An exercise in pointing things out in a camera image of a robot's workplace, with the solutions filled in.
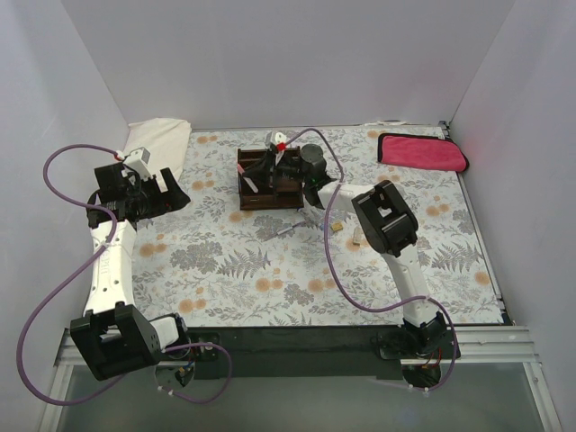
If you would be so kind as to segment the pink white pen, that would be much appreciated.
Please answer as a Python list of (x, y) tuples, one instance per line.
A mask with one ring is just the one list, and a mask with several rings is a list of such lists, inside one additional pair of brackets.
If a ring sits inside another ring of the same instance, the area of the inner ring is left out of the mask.
[(245, 183), (248, 185), (248, 187), (250, 188), (250, 190), (254, 193), (257, 194), (259, 192), (257, 186), (255, 185), (255, 183), (253, 182), (253, 180), (251, 178), (249, 178), (248, 176), (246, 176), (245, 174), (245, 170), (244, 168), (241, 166), (241, 164), (237, 164), (237, 170), (238, 173), (240, 175), (240, 177), (245, 181)]

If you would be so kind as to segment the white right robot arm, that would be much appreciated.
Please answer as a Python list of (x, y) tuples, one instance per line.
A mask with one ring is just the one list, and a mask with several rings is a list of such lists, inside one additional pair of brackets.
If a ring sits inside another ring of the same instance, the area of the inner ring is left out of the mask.
[(403, 332), (393, 354), (439, 355), (446, 338), (446, 319), (429, 297), (419, 263), (418, 222), (390, 181), (375, 186), (341, 184), (329, 176), (320, 146), (240, 150), (238, 192), (243, 210), (272, 210), (309, 205), (358, 218), (370, 247), (381, 255), (396, 284)]

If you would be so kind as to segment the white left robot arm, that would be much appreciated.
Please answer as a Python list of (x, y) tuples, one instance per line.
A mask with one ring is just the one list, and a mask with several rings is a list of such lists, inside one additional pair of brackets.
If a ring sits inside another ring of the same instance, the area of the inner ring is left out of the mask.
[(185, 358), (192, 347), (184, 320), (169, 313), (148, 320), (135, 305), (132, 254), (137, 224), (183, 209), (188, 195), (169, 168), (144, 178), (121, 162), (94, 171), (97, 190), (86, 216), (95, 260), (82, 317), (70, 323), (70, 335), (98, 381), (157, 365), (162, 352)]

